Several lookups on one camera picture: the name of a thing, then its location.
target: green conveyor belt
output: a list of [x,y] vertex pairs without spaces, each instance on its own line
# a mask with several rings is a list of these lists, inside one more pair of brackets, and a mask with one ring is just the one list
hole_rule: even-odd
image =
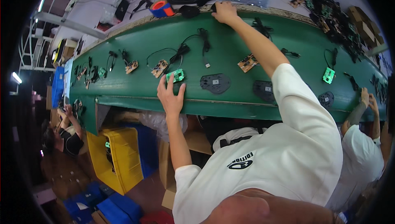
[[[387,82],[383,74],[368,59],[354,64],[350,56],[339,45],[332,44],[326,35],[311,25],[274,15],[239,13],[249,24],[254,17],[259,17],[262,23],[274,29],[272,38],[279,48],[301,55],[299,59],[288,57],[302,79],[310,85],[316,96],[331,91],[335,102],[329,110],[335,121],[343,122],[349,112],[359,101],[359,93],[352,89],[352,85],[343,72],[354,76],[360,87],[367,87],[370,93],[375,94],[370,83],[375,74],[381,82]],[[90,84],[87,90],[83,80],[77,81],[70,89],[70,100],[77,97],[83,101],[87,112],[81,117],[87,130],[96,133],[94,119],[94,103],[138,108],[148,110],[163,110],[156,97],[156,88],[159,79],[151,74],[146,66],[146,58],[151,53],[162,48],[175,48],[189,35],[196,34],[198,28],[209,31],[211,49],[206,57],[211,67],[205,68],[202,60],[202,41],[192,38],[186,43],[191,51],[183,57],[181,68],[184,70],[187,84],[185,92],[185,106],[183,112],[219,117],[256,118],[281,120],[278,108],[273,103],[266,103],[254,95],[252,85],[255,80],[270,81],[262,67],[255,66],[248,73],[244,73],[237,63],[250,53],[240,37],[227,25],[217,22],[210,13],[202,13],[192,19],[181,16],[166,18],[133,28],[122,34],[114,36],[100,45],[81,55],[73,63],[87,66],[88,57],[92,57],[92,64],[106,68],[108,51],[125,49],[129,52],[130,60],[138,60],[139,67],[126,75],[125,64],[118,57],[112,72],[104,80]],[[323,52],[325,49],[338,48],[337,64],[335,66],[336,78],[332,84],[322,80],[327,67]],[[160,59],[168,60],[174,53],[166,51],[150,57],[149,65],[154,66]],[[180,62],[171,65],[170,70],[178,68]],[[214,95],[200,87],[200,78],[204,75],[223,73],[230,77],[230,88],[221,95]],[[380,105],[381,119],[385,119],[385,106]],[[366,111],[363,119],[373,120],[373,113]]]

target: dark hair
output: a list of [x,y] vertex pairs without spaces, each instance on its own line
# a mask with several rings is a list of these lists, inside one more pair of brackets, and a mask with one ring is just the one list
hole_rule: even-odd
[[55,146],[55,133],[49,127],[49,121],[47,119],[42,123],[41,129],[43,132],[43,150],[50,154]]

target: finger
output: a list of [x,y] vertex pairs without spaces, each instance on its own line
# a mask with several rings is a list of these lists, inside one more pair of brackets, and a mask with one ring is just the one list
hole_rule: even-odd
[[162,91],[166,91],[165,81],[166,81],[166,75],[163,75],[159,81],[158,88],[156,89],[158,93]]
[[167,82],[167,91],[173,92],[173,81],[174,81],[174,73],[170,75],[169,81]]
[[184,99],[184,93],[185,93],[185,88],[186,88],[186,83],[181,84],[180,90],[178,91],[178,99],[183,100]]

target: black shirt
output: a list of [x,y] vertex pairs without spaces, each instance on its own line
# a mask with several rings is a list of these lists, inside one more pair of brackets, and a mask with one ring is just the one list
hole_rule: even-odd
[[63,128],[59,130],[60,137],[63,138],[63,153],[75,157],[78,155],[79,150],[84,146],[84,142],[79,138],[77,133],[71,135]]

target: worker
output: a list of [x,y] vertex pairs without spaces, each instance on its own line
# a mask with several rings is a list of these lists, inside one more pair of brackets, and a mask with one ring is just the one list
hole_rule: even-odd
[[[373,132],[369,137],[359,130],[359,122],[370,107],[374,114]],[[380,117],[376,98],[362,88],[361,101],[341,127],[343,135],[343,168],[339,182],[326,207],[346,211],[358,199],[369,183],[378,180],[387,165],[391,151],[388,124],[380,136]]]
[[73,116],[71,105],[64,106],[65,112],[58,109],[58,114],[62,117],[59,128],[52,127],[47,121],[43,123],[43,148],[51,153],[53,149],[58,149],[69,156],[76,157],[87,152],[88,145],[85,141],[85,133],[77,119]]
[[213,17],[239,34],[271,78],[283,123],[227,146],[214,143],[201,169],[192,165],[179,123],[186,84],[174,95],[174,76],[167,87],[163,76],[157,91],[175,170],[175,223],[337,223],[339,217],[324,207],[343,163],[335,121],[268,38],[230,2],[215,5]]

